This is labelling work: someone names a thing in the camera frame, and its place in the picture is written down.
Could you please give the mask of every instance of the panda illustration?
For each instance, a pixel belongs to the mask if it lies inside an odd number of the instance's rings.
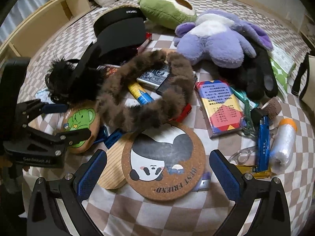
[[[184,168],[180,161],[190,159],[193,142],[181,129],[163,124],[157,129],[148,129],[134,140],[130,163],[130,178],[134,181],[160,181],[163,170],[169,174],[182,174]]]

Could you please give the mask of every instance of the purple plush toy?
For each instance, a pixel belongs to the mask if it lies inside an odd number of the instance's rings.
[[[179,37],[175,39],[177,52],[193,65],[202,59],[211,59],[219,67],[237,68],[243,63],[244,53],[256,57],[254,48],[240,33],[272,50],[268,35],[260,27],[215,9],[201,13],[195,23],[180,24],[175,33]]]

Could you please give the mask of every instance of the round cushion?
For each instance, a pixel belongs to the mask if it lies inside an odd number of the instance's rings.
[[[72,105],[65,113],[62,121],[63,131],[73,131],[88,128],[91,131],[89,139],[81,141],[68,147],[72,153],[79,154],[85,152],[94,143],[100,129],[100,116],[96,113],[95,102],[85,101]]]
[[[195,22],[194,7],[186,0],[139,0],[143,14],[154,23],[175,29],[184,22]]]

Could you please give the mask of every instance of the green patterned package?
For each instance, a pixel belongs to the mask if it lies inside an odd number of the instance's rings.
[[[290,55],[277,44],[273,42],[272,45],[273,50],[268,52],[268,55],[270,56],[270,62],[277,80],[278,89],[285,98],[288,90],[288,78],[296,64]]]

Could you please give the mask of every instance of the green elephant sticker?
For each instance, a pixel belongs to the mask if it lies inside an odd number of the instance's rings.
[[[66,131],[73,131],[79,129],[90,128],[90,124],[94,121],[96,116],[93,108],[78,110],[75,114],[69,117],[68,122],[63,125]],[[78,148],[84,144],[85,140],[78,144],[72,145],[72,148]]]

